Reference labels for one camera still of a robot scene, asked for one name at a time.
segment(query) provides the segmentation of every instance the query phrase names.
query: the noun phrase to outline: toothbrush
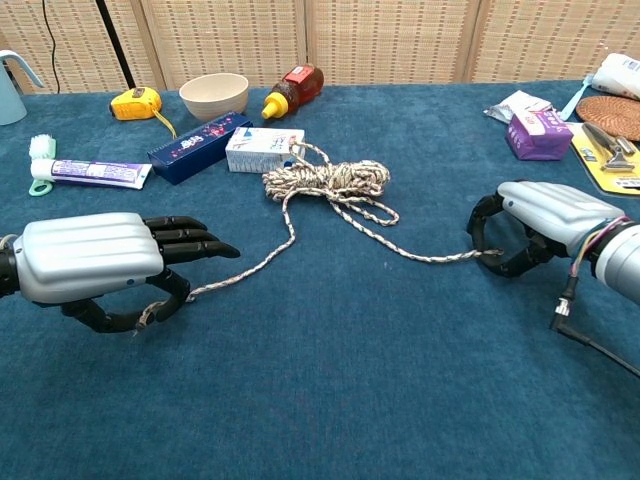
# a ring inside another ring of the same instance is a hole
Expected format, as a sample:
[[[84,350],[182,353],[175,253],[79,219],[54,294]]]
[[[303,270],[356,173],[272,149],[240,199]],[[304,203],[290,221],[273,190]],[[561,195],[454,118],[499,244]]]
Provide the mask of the toothbrush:
[[[560,112],[559,116],[560,116],[560,118],[562,119],[563,122],[566,122],[567,120],[569,120],[569,117],[571,116],[571,114],[575,110],[576,105],[578,105],[578,102],[580,101],[580,98],[582,98],[582,95],[584,94],[584,91],[587,89],[587,87],[591,86],[591,82],[592,81],[593,81],[593,74],[592,73],[590,73],[589,75],[584,77],[584,80],[582,81],[582,87],[580,88],[580,90],[578,90],[573,95],[573,97],[571,97],[571,100],[569,100],[569,103],[567,103],[567,105]]]
[[[31,139],[29,145],[29,156],[31,161],[40,158],[55,158],[56,141],[50,135],[36,135]],[[53,189],[53,183],[47,180],[33,180],[29,195],[32,197],[41,197],[46,195]]]

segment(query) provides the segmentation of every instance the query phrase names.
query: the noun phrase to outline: yellow cap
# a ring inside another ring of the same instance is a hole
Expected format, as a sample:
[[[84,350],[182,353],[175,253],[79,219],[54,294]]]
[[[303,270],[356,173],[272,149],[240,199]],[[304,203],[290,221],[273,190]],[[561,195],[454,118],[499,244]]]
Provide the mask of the yellow cap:
[[[287,99],[278,92],[267,95],[264,99],[264,109],[262,110],[262,118],[282,117],[289,110]]]

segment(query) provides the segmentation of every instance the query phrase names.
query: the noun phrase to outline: robotic hand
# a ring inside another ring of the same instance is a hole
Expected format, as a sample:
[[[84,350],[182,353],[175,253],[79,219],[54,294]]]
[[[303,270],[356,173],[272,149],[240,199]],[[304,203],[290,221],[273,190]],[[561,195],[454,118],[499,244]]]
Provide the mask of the robotic hand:
[[[566,185],[505,182],[494,195],[482,198],[469,218],[467,232],[474,248],[489,248],[484,237],[485,223],[502,211],[522,223],[529,244],[504,262],[488,255],[479,260],[497,275],[516,277],[554,256],[571,257],[567,286],[559,298],[551,328],[596,348],[640,377],[640,370],[566,324],[583,259],[590,261],[591,274],[599,282],[640,304],[640,225],[621,209]]]
[[[220,242],[190,217],[142,218],[105,213],[29,223],[11,247],[0,248],[0,298],[20,291],[28,300],[59,306],[99,333],[139,329],[162,322],[187,300],[190,285],[167,265],[200,258],[235,258],[240,252]],[[142,311],[106,313],[92,298],[142,284],[171,297],[141,325]]]

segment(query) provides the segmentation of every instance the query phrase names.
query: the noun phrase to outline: honey bottle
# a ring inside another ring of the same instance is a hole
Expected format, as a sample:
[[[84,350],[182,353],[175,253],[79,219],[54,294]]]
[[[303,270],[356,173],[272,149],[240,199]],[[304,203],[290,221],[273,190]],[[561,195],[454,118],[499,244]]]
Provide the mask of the honey bottle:
[[[262,117],[280,118],[313,100],[324,85],[324,74],[311,64],[298,65],[276,83],[264,99]]]

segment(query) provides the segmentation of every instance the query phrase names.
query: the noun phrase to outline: small cardboard box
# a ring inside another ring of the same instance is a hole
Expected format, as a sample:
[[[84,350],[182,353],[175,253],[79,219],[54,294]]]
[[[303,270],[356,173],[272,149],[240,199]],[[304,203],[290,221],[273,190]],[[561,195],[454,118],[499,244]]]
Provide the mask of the small cardboard box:
[[[292,141],[304,141],[304,130],[237,128],[226,148],[229,171],[266,173],[291,166],[296,161],[289,151]],[[304,148],[293,150],[304,158]]]
[[[173,185],[186,180],[225,157],[225,147],[237,127],[253,123],[229,112],[147,152],[156,174]]]
[[[516,110],[507,129],[507,141],[520,160],[561,160],[573,133],[553,111]]]

